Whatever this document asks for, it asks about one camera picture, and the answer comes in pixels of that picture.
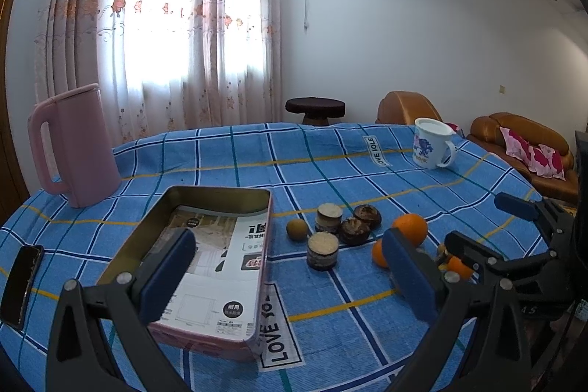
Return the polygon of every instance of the brown leather sofa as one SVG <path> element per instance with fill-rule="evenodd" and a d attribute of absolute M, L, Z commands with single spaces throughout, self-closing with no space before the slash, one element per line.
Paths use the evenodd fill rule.
<path fill-rule="evenodd" d="M 443 122 L 439 112 L 427 97 L 417 92 L 395 90 L 388 93 L 380 102 L 376 123 L 414 125 L 415 120 L 421 117 Z"/>
<path fill-rule="evenodd" d="M 531 173 L 522 161 L 509 157 L 506 154 L 506 145 L 500 127 L 512 129 L 530 144 L 543 144 L 557 150 L 562 156 L 566 180 L 537 176 Z M 525 117 L 502 112 L 475 119 L 470 132 L 467 136 L 468 140 L 504 159 L 506 163 L 521 173 L 541 195 L 562 199 L 571 204 L 577 203 L 578 176 L 573 170 L 574 157 L 565 139 L 554 130 Z"/>

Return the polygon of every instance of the orange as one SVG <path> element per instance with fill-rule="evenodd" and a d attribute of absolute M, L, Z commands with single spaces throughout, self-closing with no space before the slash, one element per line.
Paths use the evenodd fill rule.
<path fill-rule="evenodd" d="M 372 247 L 372 260 L 380 268 L 388 268 L 388 263 L 386 263 L 384 254 L 381 252 L 381 239 L 376 241 Z"/>
<path fill-rule="evenodd" d="M 468 280 L 472 277 L 474 273 L 473 269 L 468 268 L 466 265 L 462 263 L 462 260 L 457 256 L 452 256 L 449 262 L 447 263 L 447 269 L 449 271 L 455 271 L 459 274 L 460 278 Z"/>
<path fill-rule="evenodd" d="M 427 238 L 429 228 L 424 218 L 416 213 L 408 213 L 399 216 L 392 223 L 393 228 L 398 228 L 415 248 L 418 248 Z"/>

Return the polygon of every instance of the curtain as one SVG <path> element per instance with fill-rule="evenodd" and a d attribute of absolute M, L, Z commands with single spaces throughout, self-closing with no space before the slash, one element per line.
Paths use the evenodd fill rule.
<path fill-rule="evenodd" d="M 279 0 L 98 0 L 97 70 L 114 144 L 279 122 Z"/>
<path fill-rule="evenodd" d="M 98 15 L 98 0 L 41 0 L 37 9 L 35 37 L 37 102 L 98 82 Z M 41 133 L 49 170 L 56 175 L 57 167 L 46 125 Z"/>

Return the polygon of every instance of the dark stool cushion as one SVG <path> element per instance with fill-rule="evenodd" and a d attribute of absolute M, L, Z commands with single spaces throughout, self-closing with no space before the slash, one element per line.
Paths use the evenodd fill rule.
<path fill-rule="evenodd" d="M 291 98 L 286 102 L 286 111 L 305 113 L 312 119 L 340 119 L 345 117 L 345 102 L 319 97 Z"/>

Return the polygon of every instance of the cable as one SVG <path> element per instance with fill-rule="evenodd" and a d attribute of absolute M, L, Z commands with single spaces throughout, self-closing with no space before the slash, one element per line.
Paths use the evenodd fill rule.
<path fill-rule="evenodd" d="M 547 387 L 548 381 L 551 378 L 553 364 L 555 362 L 555 359 L 557 359 L 557 355 L 559 354 L 560 350 L 562 349 L 564 341 L 567 338 L 567 332 L 570 329 L 571 321 L 572 321 L 572 319 L 574 319 L 574 317 L 576 315 L 576 309 L 578 308 L 579 304 L 580 304 L 580 300 L 576 299 L 574 302 L 574 307 L 571 309 L 570 317 L 567 319 L 566 326 L 563 328 L 563 334 L 559 340 L 559 344 L 557 345 L 557 348 L 555 349 L 555 352 L 554 352 L 552 358 L 549 360 L 547 367 L 545 368 L 545 372 L 541 376 L 541 379 L 539 379 L 539 382 L 533 388 L 533 392 L 540 392 L 545 387 Z"/>
<path fill-rule="evenodd" d="M 308 30 L 308 0 L 304 0 L 304 32 Z"/>

